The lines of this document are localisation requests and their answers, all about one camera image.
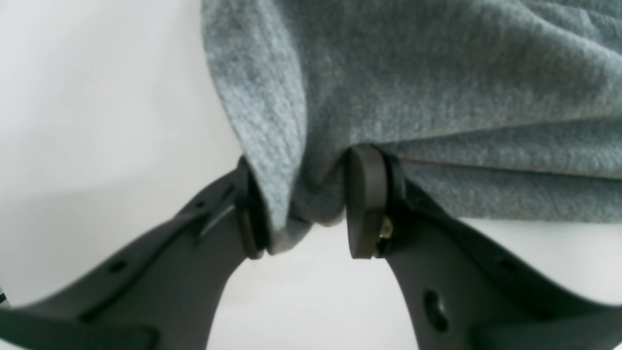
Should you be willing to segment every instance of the white backdrop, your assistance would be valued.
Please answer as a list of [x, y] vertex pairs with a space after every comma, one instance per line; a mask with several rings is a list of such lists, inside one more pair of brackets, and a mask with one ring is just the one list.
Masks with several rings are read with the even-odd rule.
[[[58, 290], [175, 213], [241, 154], [203, 57], [198, 0], [0, 2], [0, 285]], [[622, 225], [471, 220], [577, 293], [622, 303]], [[208, 348], [415, 349], [382, 260], [345, 226], [231, 278]], [[0, 341], [0, 349], [17, 349]]]

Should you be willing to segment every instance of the screw hole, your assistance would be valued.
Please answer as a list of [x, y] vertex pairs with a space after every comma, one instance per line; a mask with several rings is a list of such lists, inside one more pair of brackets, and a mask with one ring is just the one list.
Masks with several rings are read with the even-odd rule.
[[449, 320], [445, 314], [445, 305], [440, 295], [435, 291], [426, 291], [424, 294], [425, 313], [430, 324], [440, 332], [449, 329]]
[[233, 189], [234, 189], [233, 185], [230, 185], [229, 187], [227, 187], [227, 190], [223, 194], [223, 199], [229, 197], [231, 195], [231, 193], [233, 193]]
[[516, 267], [516, 265], [507, 258], [499, 257], [497, 258], [497, 262], [503, 268], [503, 270], [506, 270], [506, 272], [516, 273], [518, 271], [518, 267]]
[[123, 271], [128, 266], [128, 263], [125, 260], [118, 261], [108, 268], [110, 273], [119, 273]]

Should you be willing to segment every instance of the black plastic part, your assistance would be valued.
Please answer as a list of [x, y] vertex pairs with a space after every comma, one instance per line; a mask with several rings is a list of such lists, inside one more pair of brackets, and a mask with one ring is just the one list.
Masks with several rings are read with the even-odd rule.
[[[420, 350], [612, 350], [622, 343], [621, 308], [585, 300], [549, 281], [447, 215], [404, 179], [399, 162], [383, 156], [383, 165], [356, 164], [369, 175], [355, 174], [365, 181], [387, 171], [383, 215], [394, 230], [383, 255], [401, 287]], [[348, 203], [356, 196], [349, 192]]]
[[236, 194], [236, 213], [242, 228], [244, 250], [250, 259], [259, 259], [268, 245], [267, 213], [257, 183], [244, 158], [239, 160], [236, 182], [236, 187], [240, 189]]
[[370, 146], [348, 153], [346, 216], [353, 258], [369, 259], [376, 251], [387, 203], [387, 177], [382, 154]]
[[72, 286], [0, 311], [0, 337], [35, 350], [204, 350], [246, 241], [259, 251], [253, 232], [265, 232], [239, 220], [236, 206], [262, 212], [241, 177], [251, 177], [244, 163]]

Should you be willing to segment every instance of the gray fleece fabric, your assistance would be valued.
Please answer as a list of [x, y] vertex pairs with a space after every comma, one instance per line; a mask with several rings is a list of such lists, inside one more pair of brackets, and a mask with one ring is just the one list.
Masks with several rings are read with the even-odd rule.
[[203, 0], [271, 253], [343, 217], [378, 144], [457, 217], [622, 221], [619, 0]]

